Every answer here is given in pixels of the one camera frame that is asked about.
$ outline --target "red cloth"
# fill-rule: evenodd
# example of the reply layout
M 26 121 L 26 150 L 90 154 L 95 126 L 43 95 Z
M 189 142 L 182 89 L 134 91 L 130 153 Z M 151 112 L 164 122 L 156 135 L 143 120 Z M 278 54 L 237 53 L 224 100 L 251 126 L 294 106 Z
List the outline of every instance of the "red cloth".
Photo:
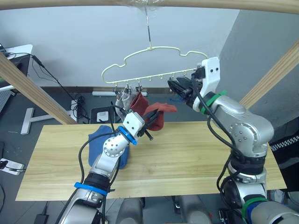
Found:
M 158 115 L 155 122 L 148 128 L 151 131 L 159 131 L 164 126 L 164 112 L 177 112 L 177 108 L 174 105 L 169 104 L 161 104 L 161 103 L 154 103 L 153 105 L 150 105 L 146 108 L 143 115 L 146 115 L 147 113 L 154 111 L 155 109 L 158 109 L 158 111 L 161 111 L 161 113 Z
M 133 99 L 131 102 L 131 109 L 134 112 L 137 112 L 140 116 L 144 114 L 145 109 L 149 106 L 149 101 L 141 94 L 138 95 Z

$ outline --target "power strip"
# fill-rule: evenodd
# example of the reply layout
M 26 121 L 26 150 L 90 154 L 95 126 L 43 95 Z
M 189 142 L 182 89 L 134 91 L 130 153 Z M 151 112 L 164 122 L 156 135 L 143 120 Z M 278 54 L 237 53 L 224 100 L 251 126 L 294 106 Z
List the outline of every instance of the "power strip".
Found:
M 14 161 L 11 161 L 11 160 L 7 160 L 7 159 L 4 159 L 4 158 L 2 158 L 0 161 L 8 161 L 8 164 L 6 166 L 10 167 L 10 168 L 14 168 L 14 169 L 23 169 L 24 166 L 25 166 L 21 163 L 14 162 Z M 20 175 L 20 172 L 12 171 L 12 170 L 10 170 L 6 167 L 4 169 L 0 169 L 0 171 L 4 171 L 4 172 L 7 172 L 7 173 L 10 173 L 10 174 L 13 174 L 13 175 Z

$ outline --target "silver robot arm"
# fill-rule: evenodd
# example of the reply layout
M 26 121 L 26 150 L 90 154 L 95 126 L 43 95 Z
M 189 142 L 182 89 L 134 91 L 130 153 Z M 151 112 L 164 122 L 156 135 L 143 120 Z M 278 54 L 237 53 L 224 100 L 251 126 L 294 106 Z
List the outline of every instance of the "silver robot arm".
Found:
M 138 113 L 126 115 L 123 126 L 118 127 L 115 136 L 104 142 L 103 153 L 95 160 L 84 182 L 75 184 L 76 190 L 59 215 L 57 224 L 102 223 L 98 208 L 104 206 L 119 157 L 130 143 L 137 144 L 138 137 L 146 132 L 144 126 L 145 121 Z
M 299 223 L 299 214 L 277 202 L 266 199 L 267 144 L 274 130 L 265 118 L 252 114 L 243 105 L 225 96 L 215 94 L 220 81 L 220 64 L 216 57 L 204 60 L 192 74 L 192 80 L 178 77 L 170 79 L 170 89 L 180 95 L 186 104 L 197 112 L 210 115 L 206 106 L 221 123 L 223 131 L 233 142 L 228 160 L 230 176 L 221 184 L 220 191 L 225 203 L 232 209 L 242 209 L 242 217 L 250 224 Z

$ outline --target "blue ring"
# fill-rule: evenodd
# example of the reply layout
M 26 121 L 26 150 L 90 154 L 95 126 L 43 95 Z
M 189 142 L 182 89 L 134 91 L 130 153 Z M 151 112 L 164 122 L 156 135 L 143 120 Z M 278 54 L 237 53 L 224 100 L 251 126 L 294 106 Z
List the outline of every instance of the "blue ring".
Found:
M 133 138 L 133 136 L 128 133 L 122 126 L 118 126 L 118 129 L 120 130 L 121 133 L 123 133 L 127 139 L 130 140 L 130 142 L 133 144 L 133 145 L 137 145 L 137 141 Z
M 107 194 L 108 194 L 107 191 L 104 191 L 102 189 L 95 188 L 95 187 L 92 187 L 92 186 L 89 186 L 89 185 L 86 185 L 86 184 L 81 184 L 79 182 L 76 182 L 74 187 L 75 188 L 83 188 L 83 189 L 86 189 L 86 190 L 92 190 L 92 191 L 97 192 L 97 193 L 99 193 L 101 195 L 104 195 L 104 196 L 107 196 Z

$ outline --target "checkered pattern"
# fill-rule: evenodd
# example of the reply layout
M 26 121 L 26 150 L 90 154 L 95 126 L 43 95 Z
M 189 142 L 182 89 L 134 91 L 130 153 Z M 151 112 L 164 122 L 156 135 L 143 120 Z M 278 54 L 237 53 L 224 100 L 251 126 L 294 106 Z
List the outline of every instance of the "checkered pattern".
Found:
M 294 136 L 288 140 L 285 140 L 283 142 L 280 142 L 278 144 L 275 144 L 275 145 L 272 145 L 270 146 L 272 151 L 275 152 L 276 150 L 280 149 L 280 148 L 284 148 L 284 147 L 287 147 L 291 144 L 294 144 L 295 142 L 299 141 L 299 135 L 297 136 Z

